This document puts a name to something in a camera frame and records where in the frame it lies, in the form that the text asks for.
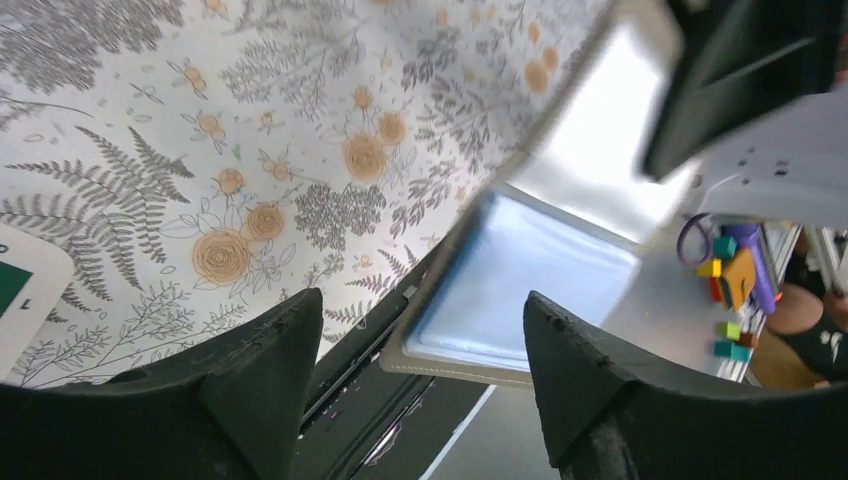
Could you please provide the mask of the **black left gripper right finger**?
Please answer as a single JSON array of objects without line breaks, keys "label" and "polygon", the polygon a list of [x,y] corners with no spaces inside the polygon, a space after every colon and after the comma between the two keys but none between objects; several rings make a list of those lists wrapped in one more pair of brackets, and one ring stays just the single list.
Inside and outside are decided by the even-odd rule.
[{"label": "black left gripper right finger", "polygon": [[564,479],[843,479],[847,387],[780,392],[667,361],[538,292],[524,335]]}]

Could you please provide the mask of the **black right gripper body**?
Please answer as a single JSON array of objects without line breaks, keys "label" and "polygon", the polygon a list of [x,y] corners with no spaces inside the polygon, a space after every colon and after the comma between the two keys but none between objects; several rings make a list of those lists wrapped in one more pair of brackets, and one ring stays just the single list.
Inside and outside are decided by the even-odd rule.
[{"label": "black right gripper body", "polygon": [[669,7],[684,48],[642,161],[661,180],[717,138],[835,79],[847,4],[688,1]]}]

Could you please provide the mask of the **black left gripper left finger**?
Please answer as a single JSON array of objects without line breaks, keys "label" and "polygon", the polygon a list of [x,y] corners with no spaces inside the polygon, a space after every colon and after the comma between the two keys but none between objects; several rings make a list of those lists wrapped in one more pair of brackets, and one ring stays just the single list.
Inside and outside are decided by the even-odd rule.
[{"label": "black left gripper left finger", "polygon": [[1,389],[5,479],[284,479],[322,330],[305,289],[181,353],[93,385]]}]

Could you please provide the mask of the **grey card holder wallet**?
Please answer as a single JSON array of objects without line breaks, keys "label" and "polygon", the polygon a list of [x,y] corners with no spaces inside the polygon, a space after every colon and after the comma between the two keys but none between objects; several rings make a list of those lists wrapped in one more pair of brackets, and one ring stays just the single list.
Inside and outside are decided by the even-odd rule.
[{"label": "grey card holder wallet", "polygon": [[530,292],[593,324],[611,314],[697,170],[642,170],[683,44],[669,2],[604,4],[518,149],[436,250],[384,370],[529,386]]}]

